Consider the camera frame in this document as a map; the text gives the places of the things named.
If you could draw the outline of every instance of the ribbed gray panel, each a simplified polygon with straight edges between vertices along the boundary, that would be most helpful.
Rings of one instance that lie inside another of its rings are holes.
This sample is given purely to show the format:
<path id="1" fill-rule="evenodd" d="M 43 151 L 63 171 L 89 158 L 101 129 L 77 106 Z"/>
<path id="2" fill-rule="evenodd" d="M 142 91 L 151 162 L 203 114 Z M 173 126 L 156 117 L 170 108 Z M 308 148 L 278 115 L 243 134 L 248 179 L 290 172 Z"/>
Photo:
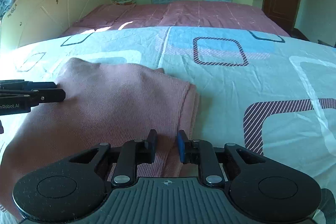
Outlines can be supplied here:
<path id="1" fill-rule="evenodd" d="M 22 224 L 33 223 L 29 220 L 22 222 Z M 138 183 L 132 187 L 113 190 L 99 210 L 73 223 L 257 224 L 259 222 L 237 212 L 221 190 L 204 187 L 199 184 L 197 178 L 139 178 Z"/>

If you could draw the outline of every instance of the silver rivet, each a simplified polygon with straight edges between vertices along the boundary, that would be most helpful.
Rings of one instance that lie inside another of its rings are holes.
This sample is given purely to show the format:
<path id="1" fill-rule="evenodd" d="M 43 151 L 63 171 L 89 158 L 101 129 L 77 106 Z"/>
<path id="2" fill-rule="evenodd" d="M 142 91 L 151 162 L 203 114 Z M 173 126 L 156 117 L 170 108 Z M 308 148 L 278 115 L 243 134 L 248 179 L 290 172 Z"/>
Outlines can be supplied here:
<path id="1" fill-rule="evenodd" d="M 130 181 L 130 178 L 129 176 L 119 175 L 119 176 L 116 176 L 113 180 L 115 183 L 126 183 Z"/>
<path id="2" fill-rule="evenodd" d="M 207 176 L 206 181 L 209 183 L 219 183 L 222 181 L 222 178 L 217 175 Z"/>

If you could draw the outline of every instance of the light blue bed sheet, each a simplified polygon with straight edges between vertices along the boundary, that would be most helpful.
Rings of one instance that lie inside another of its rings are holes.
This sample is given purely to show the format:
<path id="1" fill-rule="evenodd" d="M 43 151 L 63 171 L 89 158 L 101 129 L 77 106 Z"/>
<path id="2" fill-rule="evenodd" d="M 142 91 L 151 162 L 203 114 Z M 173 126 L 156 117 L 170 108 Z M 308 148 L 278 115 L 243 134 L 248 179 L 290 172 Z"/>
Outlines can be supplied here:
<path id="1" fill-rule="evenodd" d="M 200 102 L 194 138 L 218 147 L 234 142 L 312 176 L 326 204 L 314 219 L 335 223 L 334 48 L 245 30 L 126 29 L 19 48 L 0 60 L 6 68 L 0 78 L 54 81 L 71 57 L 162 67 L 195 84 Z M 0 117 L 5 145 L 24 117 Z"/>

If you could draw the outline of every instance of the bed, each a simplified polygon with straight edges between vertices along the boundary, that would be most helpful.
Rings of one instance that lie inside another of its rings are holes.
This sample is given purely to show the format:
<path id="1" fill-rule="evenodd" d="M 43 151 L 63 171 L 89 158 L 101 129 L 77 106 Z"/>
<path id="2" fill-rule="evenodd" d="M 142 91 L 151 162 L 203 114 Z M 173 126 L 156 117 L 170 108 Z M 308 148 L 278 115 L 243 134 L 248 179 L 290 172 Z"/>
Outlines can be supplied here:
<path id="1" fill-rule="evenodd" d="M 310 175 L 323 196 L 315 221 L 335 223 L 335 48 L 291 38 L 235 4 L 219 13 L 203 2 L 100 5 L 61 37 L 4 53 L 0 79 L 53 81 L 71 57 L 163 68 L 197 86 L 193 138 L 237 143 Z M 24 117 L 1 117 L 1 155 Z"/>

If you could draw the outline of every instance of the headboard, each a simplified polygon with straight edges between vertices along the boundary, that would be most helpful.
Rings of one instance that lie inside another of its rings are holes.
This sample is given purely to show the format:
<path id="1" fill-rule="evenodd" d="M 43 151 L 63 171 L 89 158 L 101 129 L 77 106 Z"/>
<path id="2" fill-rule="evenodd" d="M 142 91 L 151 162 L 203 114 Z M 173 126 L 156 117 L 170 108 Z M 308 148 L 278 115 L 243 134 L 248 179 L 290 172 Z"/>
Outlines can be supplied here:
<path id="1" fill-rule="evenodd" d="M 16 0 L 1 21 L 0 54 L 58 37 L 75 21 L 111 0 Z"/>

